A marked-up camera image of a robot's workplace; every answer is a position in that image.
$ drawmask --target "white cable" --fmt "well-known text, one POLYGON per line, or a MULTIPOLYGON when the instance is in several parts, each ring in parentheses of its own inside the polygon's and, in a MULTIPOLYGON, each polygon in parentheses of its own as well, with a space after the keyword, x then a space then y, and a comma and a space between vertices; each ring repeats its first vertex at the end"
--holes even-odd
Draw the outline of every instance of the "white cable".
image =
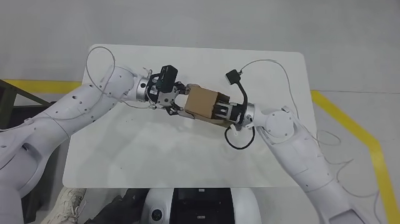
MULTIPOLYGON (((292 89, 291 89, 291 84, 290 84, 289 76, 288 76, 288 73, 286 72, 285 68, 282 66, 281 63, 279 63, 279 62, 277 62, 276 60, 273 60, 273 59, 258 59, 258 60, 251 61, 251 62, 249 62, 248 64, 244 65, 243 68, 240 69, 239 74, 243 74, 243 69, 244 69, 245 67, 249 66, 249 65, 252 64, 252 63, 259 62, 259 61, 267 61, 267 62, 270 62, 270 63, 275 63, 275 64, 278 64, 278 65, 283 69, 283 71, 285 72, 285 75, 286 75, 287 85, 288 85, 288 87, 289 87, 289 94, 290 94, 290 96, 291 96, 291 99, 292 99, 294 108, 296 109, 297 118, 299 119, 299 111, 298 111, 298 107, 297 107, 297 105, 296 105, 296 103, 294 102, 294 99, 293 99, 292 89)), ((310 131, 308 131, 308 129, 307 129, 300 121, 297 121, 297 123, 299 123, 299 124, 310 134, 310 136, 311 136, 314 140, 317 141, 318 146, 319 146, 320 149, 321 149, 321 145, 320 145, 320 144, 324 144, 324 145, 327 145, 327 146, 339 146, 339 145, 342 143, 342 139, 340 139, 340 137, 338 137, 337 135, 332 134, 331 132, 325 131, 325 130, 317 131, 317 138, 315 138, 315 137, 313 137, 313 135, 310 133, 310 131), (320 140, 318 139, 318 132, 325 132, 325 133, 327 133, 327 134, 329 134, 329 135, 335 137, 335 138, 338 140, 338 142, 335 143, 335 144, 330 144, 330 143, 322 142, 322 141, 320 141, 320 140)), ((340 167, 340 169, 338 169, 338 171, 336 172, 336 181, 337 181, 339 184, 340 184, 340 180, 339 180, 339 173, 340 173, 340 171, 343 170, 343 169, 344 169, 348 164, 350 164, 352 161, 354 161, 354 159, 352 158, 352 159, 350 159, 350 160, 348 160, 348 161, 342 161, 342 162, 339 162, 339 163, 333 163, 333 162, 330 162, 330 161, 325 157, 325 155, 324 155, 324 159, 325 159, 325 161, 326 161, 327 163, 329 163, 330 165, 342 165, 342 167, 340 167)), ((354 194, 354 193, 351 193, 349 190, 347 190, 344 186, 342 186, 342 184, 340 184, 340 185, 341 185, 341 187, 343 188, 343 190, 344 190, 346 193, 348 193, 349 195, 352 195, 352 196, 354 196, 354 197, 357 197, 357 198, 367 198, 367 197, 371 197, 371 196, 374 196, 374 195, 375 195, 375 200, 374 200, 374 215, 375 215, 376 220, 379 222, 379 224, 382 224, 381 220, 380 220, 379 217, 378 217, 378 214, 376 213, 376 203, 378 202, 379 190, 378 190, 377 192, 371 193, 371 194, 369 194, 369 195, 356 195, 356 194, 354 194)))
MULTIPOLYGON (((92 84, 94 85, 94 87, 97 88, 98 90, 100 90, 100 92, 101 92, 101 94, 100 94, 100 96, 99 96, 99 99, 97 99, 97 101, 88 109, 87 112, 81 113, 80 115, 77 115, 77 116, 74 116, 74 117, 71 117, 71 118, 54 118, 54 117, 51 117, 51 116, 43 116, 43 117, 37 117, 37 118, 35 118, 35 120, 37 120, 37 119, 43 119, 43 118, 51 118, 51 119, 53 119, 53 120, 58 120, 58 121, 68 121, 68 120, 73 120, 73 119, 76 119, 76 118, 78 118, 78 117, 80 117, 80 116, 82 116, 82 115, 85 115, 85 114, 90 113, 90 111, 99 103, 99 101, 101 100, 102 96, 103 96, 104 94, 106 94, 104 91, 106 90, 107 85, 108 85, 108 83, 109 83, 111 77, 112 77, 113 74, 114 74, 115 67, 116 67, 116 64, 115 64, 115 63, 116 63, 115 56, 114 56, 113 52, 111 52, 110 49, 108 49, 108 48, 106 48, 106 47, 104 47, 104 46, 96 46, 96 47, 92 48, 92 49, 88 52, 88 54, 87 54, 87 56, 86 56, 86 65, 85 65, 85 69, 86 69, 86 72, 87 72, 87 76, 89 77, 89 79, 90 79, 90 81, 92 82, 92 84), (90 72, 89 72, 89 68, 88 68, 89 56, 90 56, 90 54, 91 54, 95 49, 98 49, 98 48, 103 48, 103 49, 107 50, 107 51, 111 54, 111 57, 112 57, 112 71, 111 71, 110 77, 108 77, 108 79, 107 79, 107 81, 106 81, 106 83, 105 83, 103 89, 100 89, 99 86, 93 81, 93 79, 92 79, 92 77, 91 77, 91 75, 90 75, 90 72)), ((128 69, 125 69, 125 70, 126 70, 126 71, 129 71, 133 76, 135 76, 135 74, 132 73, 130 70, 128 70, 128 69)), ((111 97, 114 98, 114 99, 117 99, 119 102, 124 103, 124 104, 126 104, 127 106, 129 106, 129 107, 131 107, 131 108, 148 109, 148 108, 151 108, 151 107, 152 107, 152 106, 148 106, 148 107, 145 107, 145 108, 143 108, 143 107, 137 107, 137 106, 130 105, 130 104, 128 104, 126 101, 123 101, 123 100, 121 100, 121 99, 119 99, 119 98, 116 98, 116 97, 113 97, 113 96, 111 96, 111 97)), ((20 127, 25 126, 25 125, 26 125, 26 123, 23 123, 23 124, 21 124, 21 125, 19 125, 19 126, 15 126, 15 127, 13 127, 13 128, 8 128, 8 129, 5 129, 5 130, 0 130, 0 131, 3 132, 3 131, 8 131, 8 130, 15 130, 16 128, 20 128, 20 127)))
POLYGON ((251 61, 251 62, 249 62, 248 64, 244 65, 243 68, 240 69, 239 74, 243 74, 243 69, 244 69, 245 67, 249 66, 250 64, 259 62, 259 61, 267 61, 267 62, 269 62, 269 63, 275 63, 275 64, 279 65, 279 66, 282 68, 282 70, 285 72, 286 80, 287 80, 287 85, 289 86, 289 94, 290 94, 290 97, 291 97, 291 99, 292 99, 293 106, 294 106, 294 108, 296 109, 296 116, 297 116, 297 118, 299 118, 299 110, 298 110, 298 107, 297 107, 297 105, 295 104, 294 99, 293 99, 292 88, 291 88, 291 84, 290 84, 288 72, 286 72, 286 69, 282 66, 281 63, 279 63, 279 62, 277 62, 277 61, 275 61, 275 60, 273 60, 273 59, 258 59, 258 60, 251 61))
MULTIPOLYGON (((342 140, 340 139, 340 137, 338 137, 337 135, 334 135, 334 134, 332 134, 331 132, 326 131, 326 130, 317 131, 317 138, 314 138, 314 139, 318 142, 319 148, 321 148, 320 143, 321 143, 321 144, 324 144, 324 145, 328 145, 328 146, 339 146, 339 145, 342 143, 342 140), (325 132, 325 133, 327 133, 327 134, 329 134, 329 135, 335 137, 335 138, 339 141, 339 143, 336 143, 336 144, 329 144, 329 143, 324 143, 324 142, 322 142, 322 141, 319 141, 319 140, 318 140, 318 132, 325 132)), ((326 161, 327 163, 329 163, 330 165, 342 165, 342 167, 340 167, 340 169, 338 169, 338 171, 336 172, 336 181, 337 181, 339 184, 340 184, 340 179, 339 179, 339 173, 340 173, 340 171, 342 171, 345 167, 347 167, 348 164, 350 164, 351 162, 354 161, 354 158, 351 158, 351 159, 348 160, 348 161, 342 161, 342 162, 339 162, 339 163, 333 163, 333 162, 330 162, 330 161, 325 157, 325 155, 324 155, 324 159, 325 159, 325 161, 326 161)), ((351 193, 349 190, 347 190, 342 184, 340 184, 340 186, 343 188, 343 190, 344 190, 346 193, 348 193, 349 195, 352 195, 352 196, 354 196, 354 197, 357 197, 357 198, 368 198, 368 197, 371 197, 371 196, 374 196, 374 195, 375 195, 375 200, 374 200, 374 215, 375 215, 376 220, 379 222, 379 224, 382 224, 381 220, 380 220, 379 217, 378 217, 378 214, 376 213, 376 204, 377 204, 377 202, 378 202, 379 190, 377 190, 377 192, 371 193, 371 194, 369 194, 369 195, 356 195, 356 194, 354 194, 354 193, 351 193)))

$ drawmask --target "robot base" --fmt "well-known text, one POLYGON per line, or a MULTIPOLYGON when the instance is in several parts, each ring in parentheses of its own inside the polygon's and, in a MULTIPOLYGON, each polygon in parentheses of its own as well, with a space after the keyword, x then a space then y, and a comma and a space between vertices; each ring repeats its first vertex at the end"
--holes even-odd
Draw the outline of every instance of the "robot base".
POLYGON ((152 188, 140 224, 261 224, 250 188, 152 188))

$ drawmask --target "black cable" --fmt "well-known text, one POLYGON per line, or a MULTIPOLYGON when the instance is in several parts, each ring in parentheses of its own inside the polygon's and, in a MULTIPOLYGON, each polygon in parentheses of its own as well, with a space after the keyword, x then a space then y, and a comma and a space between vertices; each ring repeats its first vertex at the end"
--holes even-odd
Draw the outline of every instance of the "black cable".
POLYGON ((236 150, 245 150, 246 148, 248 148, 248 147, 251 145, 251 143, 253 143, 254 138, 256 137, 256 128, 255 128, 255 127, 252 127, 252 128, 251 128, 251 130, 252 130, 252 137, 251 137, 251 140, 249 141, 249 143, 248 143, 246 146, 237 147, 237 146, 234 146, 234 145, 229 141, 229 139, 228 139, 227 133, 228 133, 228 131, 229 131, 230 129, 231 129, 231 127, 229 126, 229 127, 227 127, 226 130, 225 130, 225 133, 224 133, 224 135, 225 135, 225 140, 226 140, 226 142, 227 142, 231 147, 233 147, 233 148, 236 149, 236 150))
POLYGON ((240 115, 240 120, 238 122, 239 124, 242 124, 243 120, 244 120, 244 115, 246 114, 246 110, 248 108, 247 107, 248 106, 248 94, 246 94, 246 92, 240 82, 237 82, 236 84, 239 87, 240 92, 243 94, 243 110, 242 110, 242 114, 240 115))

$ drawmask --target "wire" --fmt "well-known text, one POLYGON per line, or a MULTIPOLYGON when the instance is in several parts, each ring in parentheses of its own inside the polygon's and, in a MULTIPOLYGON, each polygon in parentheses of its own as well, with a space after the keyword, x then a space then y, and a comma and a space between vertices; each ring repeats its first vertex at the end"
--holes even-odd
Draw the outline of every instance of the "wire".
MULTIPOLYGON (((334 135, 334 134, 332 134, 331 132, 326 131, 326 130, 317 131, 317 138, 314 138, 314 139, 318 142, 319 148, 321 148, 321 145, 320 145, 320 144, 324 144, 324 145, 327 145, 327 146, 339 146, 339 145, 342 143, 342 140, 340 139, 340 137, 338 137, 337 135, 334 135), (318 132, 327 133, 327 134, 329 134, 329 135, 335 137, 339 142, 338 142, 338 143, 335 143, 335 144, 330 144, 330 143, 324 143, 324 142, 322 142, 322 141, 319 141, 319 140, 318 140, 318 132)), ((340 184, 340 186, 343 188, 343 190, 344 190, 346 193, 348 193, 349 195, 352 195, 352 196, 354 196, 354 197, 357 197, 357 198, 369 198, 369 197, 372 197, 372 196, 375 195, 375 200, 374 200, 374 215, 375 215, 376 220, 379 222, 379 224, 382 224, 381 220, 380 220, 379 217, 378 217, 378 214, 376 213, 376 204, 377 204, 377 202, 378 202, 379 190, 378 190, 377 192, 371 193, 371 194, 369 194, 369 195, 356 195, 356 194, 354 194, 354 193, 351 193, 349 190, 347 190, 347 188, 345 188, 345 187, 340 183, 340 179, 339 179, 339 174, 340 174, 340 172, 341 172, 345 167, 347 167, 348 164, 350 164, 351 162, 353 162, 353 161, 354 161, 354 158, 351 158, 351 159, 348 160, 348 161, 342 161, 342 162, 339 162, 339 163, 330 162, 330 161, 325 157, 325 155, 324 155, 324 159, 325 159, 325 161, 326 161, 327 163, 329 163, 330 165, 342 165, 342 167, 340 167, 340 169, 338 169, 338 171, 336 172, 336 181, 340 184)))
MULTIPOLYGON (((80 117, 80 116, 82 116, 82 115, 85 115, 85 114, 90 113, 91 110, 100 102, 100 100, 101 100, 101 98, 103 97, 103 95, 106 94, 104 91, 106 90, 107 85, 108 85, 108 83, 109 83, 111 77, 112 77, 113 74, 114 74, 115 67, 116 67, 116 59, 115 59, 115 56, 114 56, 113 52, 112 52, 110 49, 108 49, 107 47, 104 47, 104 46, 96 46, 96 47, 92 48, 92 49, 88 52, 88 54, 87 54, 87 56, 86 56, 85 70, 86 70, 86 72, 87 72, 87 76, 89 77, 89 79, 90 79, 90 81, 92 82, 92 84, 94 85, 94 87, 97 88, 97 89, 101 92, 101 94, 100 94, 99 98, 97 99, 97 101, 96 101, 85 113, 81 113, 80 115, 77 115, 77 116, 74 116, 74 117, 71 117, 71 118, 55 118, 55 117, 52 117, 52 116, 42 116, 42 117, 37 117, 37 118, 35 118, 35 120, 37 120, 37 119, 43 119, 43 118, 51 118, 51 119, 53 119, 53 120, 58 120, 58 121, 68 121, 68 120, 73 120, 73 119, 76 119, 76 118, 78 118, 78 117, 80 117), (102 49, 107 50, 107 51, 110 53, 111 57, 112 57, 112 71, 111 71, 111 74, 110 74, 110 76, 108 77, 106 83, 104 84, 104 88, 103 88, 103 89, 99 88, 99 86, 93 81, 92 76, 90 75, 90 72, 89 72, 89 68, 88 68, 88 60, 89 60, 90 54, 91 54, 95 49, 99 49, 99 48, 102 48, 102 49)), ((136 74, 132 73, 132 71, 130 71, 130 70, 128 70, 128 69, 125 69, 125 70, 126 70, 126 71, 129 71, 133 76, 136 76, 136 74)), ((130 105, 130 104, 128 104, 126 101, 123 101, 123 100, 121 100, 121 99, 119 99, 119 98, 117 98, 117 97, 114 97, 114 96, 110 96, 110 97, 116 99, 118 102, 121 102, 121 103, 126 104, 128 107, 131 107, 131 108, 136 108, 136 109, 148 109, 148 108, 152 108, 152 105, 150 105, 150 106, 148 106, 148 107, 137 107, 137 106, 130 105)), ((15 126, 15 127, 13 127, 13 128, 8 128, 8 129, 5 129, 5 130, 0 130, 0 132, 9 131, 9 130, 14 130, 14 129, 16 129, 16 128, 20 128, 20 127, 25 126, 25 125, 27 125, 27 124, 26 124, 26 123, 23 123, 23 124, 21 124, 21 125, 19 125, 19 126, 15 126)))
POLYGON ((294 99, 293 99, 292 88, 291 88, 291 84, 290 84, 288 72, 286 72, 286 69, 282 66, 281 63, 279 63, 279 62, 277 62, 277 61, 275 61, 275 60, 273 60, 273 59, 258 59, 258 60, 251 61, 251 62, 249 62, 248 64, 244 65, 243 68, 240 69, 239 74, 243 74, 243 69, 244 69, 245 67, 249 66, 250 64, 259 62, 259 61, 267 61, 267 62, 269 62, 269 63, 275 63, 275 64, 279 65, 279 66, 282 68, 282 70, 285 72, 286 79, 287 79, 287 85, 289 86, 289 94, 290 94, 290 97, 291 97, 291 99, 292 99, 294 108, 296 109, 296 116, 297 116, 297 118, 299 118, 299 110, 298 110, 298 107, 297 107, 297 105, 295 104, 294 99))
POLYGON ((255 129, 255 127, 252 127, 252 128, 251 128, 251 130, 252 130, 252 137, 251 137, 249 143, 246 144, 245 146, 237 147, 237 146, 234 146, 234 145, 229 141, 229 139, 228 139, 228 131, 229 131, 230 129, 231 129, 231 127, 229 126, 229 127, 226 128, 226 130, 225 130, 225 132, 224 132, 225 140, 226 140, 226 142, 227 142, 231 147, 233 147, 233 148, 236 149, 236 150, 245 150, 246 148, 248 148, 248 147, 251 145, 251 143, 253 143, 254 138, 256 137, 256 129, 255 129))
POLYGON ((240 119, 239 119, 239 124, 242 124, 242 122, 244 120, 244 114, 246 113, 246 109, 248 106, 248 94, 246 94, 246 92, 240 82, 237 82, 236 84, 239 87, 240 92, 243 94, 243 112, 241 113, 240 119))
MULTIPOLYGON (((321 144, 327 145, 327 146, 339 146, 339 145, 342 143, 342 139, 340 139, 340 137, 338 137, 337 135, 332 134, 331 132, 328 132, 328 131, 325 131, 325 130, 320 130, 320 131, 317 131, 317 137, 315 138, 315 137, 313 137, 313 135, 310 133, 310 131, 298 120, 298 119, 299 119, 299 111, 298 111, 298 107, 297 107, 297 105, 296 105, 296 103, 294 102, 294 99, 293 99, 293 94, 292 94, 292 89, 291 89, 291 84, 290 84, 289 76, 288 76, 288 73, 286 72, 285 68, 281 65, 281 63, 279 63, 279 62, 277 62, 277 61, 275 61, 275 60, 273 60, 273 59, 259 59, 259 60, 251 61, 250 63, 244 65, 243 68, 240 69, 239 74, 243 74, 243 69, 244 69, 245 67, 249 66, 250 64, 259 62, 259 61, 267 61, 267 62, 270 62, 270 63, 275 63, 275 64, 279 65, 279 66, 283 69, 283 71, 285 72, 285 75, 286 75, 287 85, 288 85, 288 87, 289 87, 289 93, 290 93, 290 96, 291 96, 291 99, 292 99, 294 108, 296 109, 296 115, 297 115, 296 121, 297 121, 297 123, 299 123, 299 124, 310 134, 310 136, 311 136, 315 141, 317 141, 318 147, 321 149, 321 144), (318 139, 318 133, 319 133, 319 132, 324 132, 324 133, 327 133, 327 134, 329 134, 329 135, 335 137, 335 139, 337 139, 338 142, 337 142, 337 143, 334 143, 334 144, 330 144, 330 143, 325 143, 325 142, 320 141, 320 140, 318 139)), ((238 149, 238 148, 236 148, 235 146, 233 146, 233 145, 229 142, 229 140, 227 139, 226 133, 228 132, 228 129, 230 129, 230 127, 227 128, 226 131, 225 131, 225 139, 226 139, 226 141, 228 142, 229 145, 231 145, 231 146, 232 146, 233 148, 235 148, 235 149, 238 149)), ((351 162, 354 161, 354 158, 352 158, 352 159, 350 159, 350 160, 348 160, 348 161, 342 161, 342 162, 339 162, 339 163, 333 163, 333 162, 330 162, 330 161, 325 157, 325 155, 324 155, 324 159, 325 159, 325 161, 326 161, 327 163, 329 163, 330 165, 342 165, 342 167, 340 167, 340 169, 338 169, 338 171, 336 172, 336 181, 337 181, 339 184, 340 184, 340 179, 339 179, 339 174, 340 174, 340 172, 341 172, 345 167, 347 167, 348 164, 350 164, 351 162)), ((378 190, 377 192, 371 193, 371 194, 369 194, 369 195, 356 195, 356 194, 354 194, 354 193, 351 193, 349 190, 347 190, 342 184, 340 184, 340 186, 343 188, 343 190, 344 190, 346 193, 348 193, 349 195, 352 195, 352 196, 354 196, 354 197, 357 197, 357 198, 368 198, 368 197, 372 197, 372 196, 375 195, 375 200, 374 200, 374 215, 375 215, 376 220, 379 222, 379 224, 382 224, 381 220, 380 220, 379 217, 378 217, 378 214, 376 213, 376 204, 377 204, 377 202, 378 202, 379 190, 378 190)))

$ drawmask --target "yellow tape line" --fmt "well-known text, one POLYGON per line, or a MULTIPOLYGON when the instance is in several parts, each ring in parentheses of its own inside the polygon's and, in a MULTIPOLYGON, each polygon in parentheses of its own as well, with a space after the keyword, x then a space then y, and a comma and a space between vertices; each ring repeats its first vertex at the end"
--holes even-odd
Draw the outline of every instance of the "yellow tape line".
POLYGON ((379 141, 373 137, 362 126, 358 125, 353 119, 346 115, 335 104, 331 103, 325 96, 318 91, 311 91, 312 100, 330 114, 337 122, 345 129, 363 142, 369 149, 372 165, 377 179, 379 191, 383 207, 386 212, 387 221, 389 224, 399 223, 400 212, 396 203, 396 198, 393 191, 393 186, 390 181, 388 168, 385 164, 383 152, 379 141))
POLYGON ((27 79, 3 79, 28 93, 68 94, 79 87, 80 81, 37 81, 27 79))

